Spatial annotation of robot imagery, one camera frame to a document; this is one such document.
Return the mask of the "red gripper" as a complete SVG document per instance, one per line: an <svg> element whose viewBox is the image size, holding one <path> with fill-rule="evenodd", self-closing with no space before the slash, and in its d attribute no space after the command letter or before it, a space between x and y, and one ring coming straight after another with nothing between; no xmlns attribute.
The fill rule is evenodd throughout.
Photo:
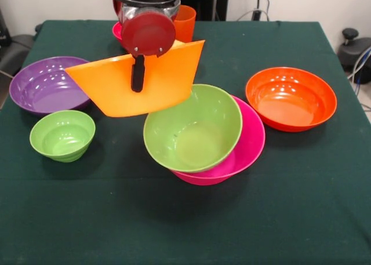
<svg viewBox="0 0 371 265"><path fill-rule="evenodd" d="M176 3L167 5L130 5L113 0L118 22L112 29L122 47L132 54L131 89L140 93L144 85L144 56L161 56L173 45L176 30Z"/></svg>

